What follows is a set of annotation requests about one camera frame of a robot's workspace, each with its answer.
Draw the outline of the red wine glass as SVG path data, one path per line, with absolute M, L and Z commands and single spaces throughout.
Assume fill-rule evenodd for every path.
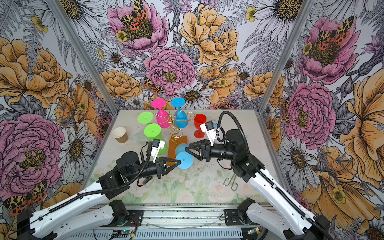
M 196 114 L 194 117 L 194 126 L 197 129 L 194 132 L 194 136 L 198 139 L 202 139 L 205 136 L 205 133 L 201 130 L 200 125 L 205 124 L 207 117 L 203 114 Z

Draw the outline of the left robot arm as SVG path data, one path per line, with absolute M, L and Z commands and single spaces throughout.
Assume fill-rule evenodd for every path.
M 123 226 L 129 212 L 115 197 L 139 179 L 161 179 L 181 164 L 180 160 L 158 157 L 163 142 L 148 142 L 147 152 L 129 151 L 116 160 L 116 166 L 87 188 L 51 207 L 26 211 L 17 217 L 18 240 L 64 240 L 88 228 Z

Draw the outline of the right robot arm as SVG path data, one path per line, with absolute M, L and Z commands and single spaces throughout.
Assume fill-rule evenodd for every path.
M 198 116 L 194 121 L 206 139 L 189 144 L 186 152 L 200 161 L 210 162 L 211 158 L 230 161 L 234 174 L 256 189 L 277 211 L 274 214 L 247 198 L 238 206 L 242 224 L 259 224 L 282 240 L 332 239 L 329 221 L 297 202 L 251 153 L 246 134 L 233 113 L 223 111 L 216 123 L 201 121 Z

